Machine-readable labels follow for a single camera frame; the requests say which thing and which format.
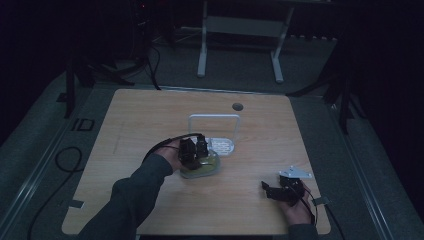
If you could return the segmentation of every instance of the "gray carpet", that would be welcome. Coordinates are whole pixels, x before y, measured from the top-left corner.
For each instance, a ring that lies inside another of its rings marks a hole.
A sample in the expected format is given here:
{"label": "gray carpet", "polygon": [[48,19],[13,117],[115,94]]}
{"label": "gray carpet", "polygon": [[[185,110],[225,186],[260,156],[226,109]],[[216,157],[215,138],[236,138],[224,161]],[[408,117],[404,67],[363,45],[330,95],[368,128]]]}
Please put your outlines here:
{"label": "gray carpet", "polygon": [[[334,42],[288,39],[280,58],[285,77],[282,84],[276,84],[273,79],[267,51],[247,51],[240,48],[228,50],[222,46],[213,46],[209,49],[206,77],[199,79],[196,77],[198,46],[191,42],[187,45],[182,42],[177,46],[175,51],[164,45],[157,46],[160,64],[156,77],[158,84],[166,89],[168,88],[165,86],[284,94],[316,80]],[[158,59],[157,56],[153,51],[153,63]],[[128,76],[128,80],[137,83],[135,88],[152,88],[145,71]],[[92,90],[78,87],[79,108],[71,119],[65,120],[64,104],[56,102],[58,94],[64,91],[64,78],[60,76],[52,82],[0,149],[0,216],[5,215],[25,179],[39,159],[43,159],[43,154],[51,146],[50,141],[55,139],[58,130],[66,129],[63,138],[55,141],[58,146],[54,153],[76,146],[82,150],[80,166],[84,166],[113,93],[119,87],[121,86],[106,81],[99,81]],[[377,202],[380,207],[378,210],[390,228],[388,232],[391,236],[382,237],[383,239],[424,239],[423,224],[397,180],[368,121],[358,116],[350,119],[350,134],[348,137],[344,136],[335,123],[337,110],[332,110],[317,97],[324,91],[325,88],[321,88],[308,96],[291,100],[321,194],[332,201],[329,207],[340,223],[346,239],[379,239],[382,236],[378,227],[381,223],[370,212],[367,187],[371,188],[372,198]],[[72,131],[76,118],[95,120],[94,129]],[[26,239],[33,217],[48,196],[68,176],[54,164],[53,157],[54,155],[49,158],[46,174],[32,200],[18,216],[7,239]],[[77,159],[78,155],[73,150],[64,152],[60,157],[61,163],[68,169],[74,167]],[[73,239],[61,232],[61,225],[80,176],[81,173],[74,174],[47,204],[35,222],[32,239]],[[330,220],[332,231],[321,236],[321,239],[341,239],[334,221],[331,218]],[[286,239],[286,236],[273,238]]]}

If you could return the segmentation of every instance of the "small black device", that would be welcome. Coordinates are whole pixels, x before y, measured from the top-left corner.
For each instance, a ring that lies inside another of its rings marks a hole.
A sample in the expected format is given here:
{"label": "small black device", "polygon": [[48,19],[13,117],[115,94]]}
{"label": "small black device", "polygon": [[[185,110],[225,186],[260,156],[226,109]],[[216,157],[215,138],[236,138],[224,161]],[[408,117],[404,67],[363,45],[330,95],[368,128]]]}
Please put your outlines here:
{"label": "small black device", "polygon": [[288,178],[280,175],[280,185],[282,188],[270,187],[262,181],[262,189],[265,190],[267,198],[295,205],[305,194],[305,188],[299,178]]}
{"label": "small black device", "polygon": [[194,144],[191,138],[180,140],[178,157],[180,158],[181,164],[189,170],[196,170],[202,167],[199,158],[204,158],[208,155],[208,143],[206,142],[205,136],[197,136],[196,144]]}
{"label": "small black device", "polygon": [[[193,142],[193,140],[191,140],[190,137],[197,138],[196,144]],[[166,139],[152,147],[144,157],[143,161],[157,149],[165,147],[167,144],[175,140],[180,140],[178,157],[181,161],[181,164],[189,170],[196,170],[202,167],[199,159],[208,157],[209,151],[206,138],[203,134],[200,133],[190,133],[179,137]]]}

